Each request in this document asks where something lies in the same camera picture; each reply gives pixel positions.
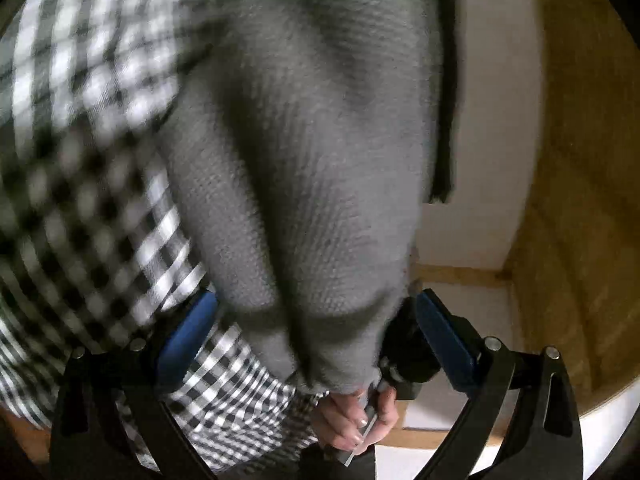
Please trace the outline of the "person's bare hand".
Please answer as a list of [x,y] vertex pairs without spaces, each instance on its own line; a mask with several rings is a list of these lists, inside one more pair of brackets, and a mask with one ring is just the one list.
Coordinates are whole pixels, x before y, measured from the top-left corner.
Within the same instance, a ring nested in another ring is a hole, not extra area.
[[366,396],[361,389],[351,394],[330,393],[321,399],[310,416],[311,428],[320,448],[362,454],[370,445],[383,440],[398,422],[397,392],[387,387],[378,397],[378,419],[363,437],[360,429],[368,421],[360,400]]

